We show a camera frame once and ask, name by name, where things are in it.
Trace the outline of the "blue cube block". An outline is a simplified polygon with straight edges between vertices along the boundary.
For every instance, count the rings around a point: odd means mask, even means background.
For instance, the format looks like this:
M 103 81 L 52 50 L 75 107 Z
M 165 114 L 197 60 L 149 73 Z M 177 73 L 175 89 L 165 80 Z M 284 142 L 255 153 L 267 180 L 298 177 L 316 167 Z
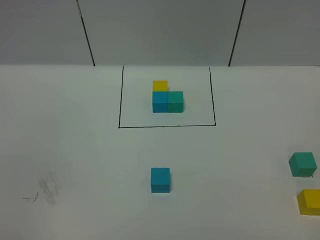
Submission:
M 152 193 L 169 193 L 171 175 L 169 168 L 151 168 L 150 187 Z

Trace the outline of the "green cube block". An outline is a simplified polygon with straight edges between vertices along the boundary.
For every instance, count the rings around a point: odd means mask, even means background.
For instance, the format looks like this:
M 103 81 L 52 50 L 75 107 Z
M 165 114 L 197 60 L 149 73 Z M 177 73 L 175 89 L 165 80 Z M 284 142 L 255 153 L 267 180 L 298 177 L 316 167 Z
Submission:
M 293 177 L 311 177 L 318 168 L 312 152 L 294 152 L 288 162 Z

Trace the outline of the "yellow cube block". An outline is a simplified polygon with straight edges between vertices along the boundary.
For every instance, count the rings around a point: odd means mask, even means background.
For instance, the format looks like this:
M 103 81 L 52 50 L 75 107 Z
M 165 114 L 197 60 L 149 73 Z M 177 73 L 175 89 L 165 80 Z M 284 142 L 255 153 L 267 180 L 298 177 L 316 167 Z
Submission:
M 301 215 L 319 216 L 320 215 L 320 190 L 303 189 L 297 195 L 297 203 Z

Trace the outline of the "blue template cube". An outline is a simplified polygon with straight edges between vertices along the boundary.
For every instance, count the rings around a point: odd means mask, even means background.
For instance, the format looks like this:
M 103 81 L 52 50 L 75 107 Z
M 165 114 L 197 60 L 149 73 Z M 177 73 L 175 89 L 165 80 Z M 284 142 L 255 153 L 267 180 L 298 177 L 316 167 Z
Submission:
M 152 92 L 152 112 L 153 113 L 168 112 L 168 92 L 167 91 Z

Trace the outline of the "green template cube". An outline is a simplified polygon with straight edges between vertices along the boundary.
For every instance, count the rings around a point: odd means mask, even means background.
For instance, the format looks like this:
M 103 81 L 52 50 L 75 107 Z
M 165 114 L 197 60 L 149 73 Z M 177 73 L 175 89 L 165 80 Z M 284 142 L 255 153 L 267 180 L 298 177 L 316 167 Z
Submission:
M 169 113 L 184 112 L 184 93 L 182 91 L 168 92 L 168 112 Z

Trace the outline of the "yellow template cube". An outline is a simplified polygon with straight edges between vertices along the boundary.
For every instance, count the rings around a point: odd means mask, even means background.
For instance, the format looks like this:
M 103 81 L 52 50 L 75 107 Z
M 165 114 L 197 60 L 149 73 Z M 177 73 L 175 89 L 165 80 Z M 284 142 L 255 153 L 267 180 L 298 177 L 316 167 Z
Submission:
M 167 92 L 169 90 L 167 80 L 154 80 L 152 83 L 153 92 Z

